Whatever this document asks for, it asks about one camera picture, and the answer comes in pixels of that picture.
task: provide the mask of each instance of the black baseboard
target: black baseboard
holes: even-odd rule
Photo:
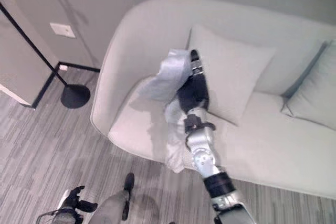
[[[58,71],[59,69],[59,63],[55,66],[55,70]],[[37,95],[37,98],[35,99],[35,101],[32,103],[32,105],[26,105],[26,104],[22,104],[21,105],[23,107],[26,107],[26,108],[32,108],[32,109],[36,109],[40,100],[42,99],[44,93],[47,91],[49,85],[51,84],[53,78],[55,77],[55,73],[51,73],[49,78],[47,79],[47,81],[44,83],[42,89],[40,90],[40,92],[38,93]]]
[[[100,69],[98,68],[92,68],[92,67],[86,67],[86,66],[82,66],[82,65],[77,65],[77,64],[72,64],[72,63],[67,63],[67,62],[63,62],[60,61],[58,62],[58,64],[55,66],[55,70],[58,71],[59,70],[59,65],[65,65],[68,67],[72,67],[72,68],[79,68],[79,69],[85,69],[85,70],[89,70],[89,71],[93,71],[93,72],[100,72]],[[55,77],[55,73],[51,73],[49,78],[47,79],[47,81],[45,82],[45,84],[43,85],[41,91],[39,92],[37,98],[35,99],[35,101],[32,103],[32,105],[26,105],[26,104],[22,104],[21,105],[23,107],[26,108],[32,108],[32,109],[36,109],[36,107],[38,106],[38,103],[40,102],[40,100],[42,99],[44,93],[46,92],[46,90],[48,89],[49,85],[51,84],[53,78]]]
[[[93,72],[97,72],[97,73],[100,72],[99,68],[92,68],[92,67],[87,67],[87,66],[83,66],[83,65],[67,63],[67,62],[63,62],[63,61],[60,61],[59,64],[60,65],[65,65],[65,66],[68,66],[68,67],[72,67],[72,68],[85,69],[85,70],[89,70],[89,71],[93,71]]]

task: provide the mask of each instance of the electrical outlet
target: electrical outlet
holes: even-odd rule
[[[76,38],[74,32],[71,29],[71,26],[56,23],[50,23],[50,26],[53,29],[54,33],[57,35],[62,35],[69,38]]]

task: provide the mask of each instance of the couch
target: couch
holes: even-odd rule
[[[116,146],[165,160],[163,105],[139,97],[170,48],[186,48],[202,24],[219,35],[275,47],[239,126],[209,114],[220,164],[232,178],[336,199],[336,131],[280,111],[336,27],[216,0],[149,0],[126,13],[101,69],[91,121]],[[192,168],[187,150],[186,168]]]

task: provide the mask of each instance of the sofa armrest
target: sofa armrest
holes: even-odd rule
[[[108,47],[91,112],[92,124],[105,136],[132,87],[159,70],[170,48],[186,47],[191,26],[179,20],[174,2],[171,8],[158,3],[149,0],[132,8]]]

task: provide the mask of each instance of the white cloth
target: white cloth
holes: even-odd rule
[[[183,86],[192,73],[190,54],[183,49],[170,49],[168,57],[161,62],[159,73],[141,87],[139,94],[145,98],[166,103],[165,120],[168,123],[166,144],[166,166],[179,173],[184,169],[183,151],[186,134],[181,110],[176,97],[177,90]]]

